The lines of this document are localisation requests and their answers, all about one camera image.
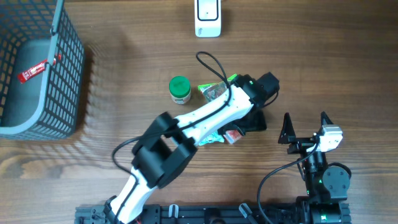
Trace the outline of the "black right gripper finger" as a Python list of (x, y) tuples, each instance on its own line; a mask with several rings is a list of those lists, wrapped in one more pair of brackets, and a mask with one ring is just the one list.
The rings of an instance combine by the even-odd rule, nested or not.
[(333, 124), (333, 122), (328, 117), (328, 115), (326, 114), (325, 111), (321, 112), (321, 125), (323, 126), (323, 125), (329, 125), (329, 124)]
[(282, 129), (279, 135), (278, 143), (279, 144), (292, 144), (296, 141), (296, 135), (294, 131), (294, 127), (292, 124), (292, 120), (290, 118), (289, 113), (284, 115), (284, 121), (282, 124)]

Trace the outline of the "small red snack packet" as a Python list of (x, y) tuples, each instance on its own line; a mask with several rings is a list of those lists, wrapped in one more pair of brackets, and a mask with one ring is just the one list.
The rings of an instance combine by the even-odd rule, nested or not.
[(234, 144), (243, 137), (242, 134), (237, 130), (227, 130), (223, 136), (229, 144)]

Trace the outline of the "pale teal snack packet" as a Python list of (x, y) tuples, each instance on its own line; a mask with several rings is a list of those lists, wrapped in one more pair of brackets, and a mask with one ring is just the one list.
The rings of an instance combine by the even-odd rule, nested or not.
[(199, 143), (199, 146), (204, 146), (205, 144), (211, 144), (214, 142), (222, 142), (224, 143), (223, 136), (219, 135), (217, 132), (213, 132), (212, 134), (208, 135), (204, 140)]

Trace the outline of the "green clear snack bag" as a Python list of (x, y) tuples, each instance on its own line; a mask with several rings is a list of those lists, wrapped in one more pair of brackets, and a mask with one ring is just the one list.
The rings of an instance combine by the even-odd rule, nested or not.
[(198, 85), (197, 88), (208, 103), (217, 99), (225, 91), (228, 90), (228, 87), (226, 86), (226, 83), (224, 81)]

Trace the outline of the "green lid jar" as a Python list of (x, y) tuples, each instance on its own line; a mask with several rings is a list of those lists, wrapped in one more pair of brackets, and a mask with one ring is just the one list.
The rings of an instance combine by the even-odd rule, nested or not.
[(187, 103), (191, 97), (191, 85), (189, 79), (184, 76), (176, 76), (169, 83), (169, 92), (172, 100), (179, 105)]

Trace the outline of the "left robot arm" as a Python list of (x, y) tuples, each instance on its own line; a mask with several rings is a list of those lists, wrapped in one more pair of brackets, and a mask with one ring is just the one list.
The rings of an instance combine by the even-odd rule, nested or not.
[(259, 79), (237, 75), (217, 99), (187, 114), (171, 117), (164, 112), (146, 132), (132, 139), (134, 156), (130, 175), (122, 192), (109, 203), (111, 223), (130, 223), (143, 210), (155, 189), (162, 189), (177, 178), (208, 135), (223, 126), (262, 109), (279, 91), (279, 80), (270, 72)]

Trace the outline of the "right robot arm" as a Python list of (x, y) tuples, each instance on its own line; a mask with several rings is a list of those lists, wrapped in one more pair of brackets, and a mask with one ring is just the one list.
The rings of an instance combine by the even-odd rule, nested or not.
[(338, 162), (329, 163), (326, 153), (337, 149), (343, 139), (341, 128), (321, 113), (320, 129), (312, 137), (298, 138), (290, 115), (284, 115), (279, 144), (287, 144), (288, 154), (298, 154), (300, 175), (307, 195), (297, 197), (292, 223), (351, 223), (348, 198), (351, 170)]

